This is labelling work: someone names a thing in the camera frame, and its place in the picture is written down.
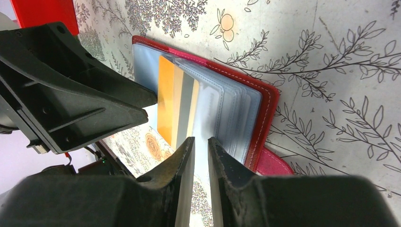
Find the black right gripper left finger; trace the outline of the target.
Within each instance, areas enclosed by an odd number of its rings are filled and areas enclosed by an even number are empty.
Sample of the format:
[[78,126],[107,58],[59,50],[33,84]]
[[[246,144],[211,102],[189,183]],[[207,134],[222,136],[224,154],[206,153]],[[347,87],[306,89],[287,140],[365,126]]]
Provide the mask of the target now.
[[11,190],[3,227],[187,227],[195,138],[133,178],[125,175],[32,175]]

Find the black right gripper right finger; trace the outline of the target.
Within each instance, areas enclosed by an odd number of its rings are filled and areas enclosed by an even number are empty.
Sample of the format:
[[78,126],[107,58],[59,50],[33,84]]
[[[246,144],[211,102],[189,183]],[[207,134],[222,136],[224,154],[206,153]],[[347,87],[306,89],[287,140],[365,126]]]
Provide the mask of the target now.
[[216,227],[396,227],[375,186],[359,176],[260,176],[208,140]]

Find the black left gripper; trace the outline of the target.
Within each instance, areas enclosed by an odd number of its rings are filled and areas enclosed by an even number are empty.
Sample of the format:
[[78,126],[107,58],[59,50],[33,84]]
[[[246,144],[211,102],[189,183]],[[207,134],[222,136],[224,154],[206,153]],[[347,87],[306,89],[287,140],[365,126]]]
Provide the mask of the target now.
[[1,133],[62,154],[148,121],[155,92],[94,58],[63,23],[19,29],[1,12],[0,31]]

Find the red leather card holder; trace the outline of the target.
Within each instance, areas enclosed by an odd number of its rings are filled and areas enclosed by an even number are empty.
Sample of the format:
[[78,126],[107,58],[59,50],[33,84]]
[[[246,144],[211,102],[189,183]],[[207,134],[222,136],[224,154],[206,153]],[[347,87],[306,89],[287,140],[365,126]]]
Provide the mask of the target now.
[[[205,148],[207,139],[214,136],[228,154],[251,171],[259,170],[262,175],[293,174],[285,161],[264,146],[278,103],[276,88],[142,36],[132,37],[132,50],[136,81],[156,94],[160,56],[172,59],[199,82],[191,135],[197,139],[198,149]],[[156,128],[157,107],[151,113],[151,124]]]

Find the orange credit card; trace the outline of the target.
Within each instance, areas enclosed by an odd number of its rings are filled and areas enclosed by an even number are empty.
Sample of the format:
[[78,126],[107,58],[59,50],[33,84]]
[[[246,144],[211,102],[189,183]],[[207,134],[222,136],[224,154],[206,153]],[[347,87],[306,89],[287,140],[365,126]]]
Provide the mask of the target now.
[[192,135],[199,89],[172,59],[159,57],[157,131],[173,149]]

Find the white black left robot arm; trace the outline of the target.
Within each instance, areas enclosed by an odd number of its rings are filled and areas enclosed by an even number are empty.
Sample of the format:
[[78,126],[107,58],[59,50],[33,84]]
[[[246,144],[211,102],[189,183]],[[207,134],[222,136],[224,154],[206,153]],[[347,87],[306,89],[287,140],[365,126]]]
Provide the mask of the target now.
[[156,94],[93,57],[62,22],[19,28],[0,16],[0,132],[21,131],[39,154],[84,148],[94,162],[46,173],[126,174],[99,141],[148,122]]

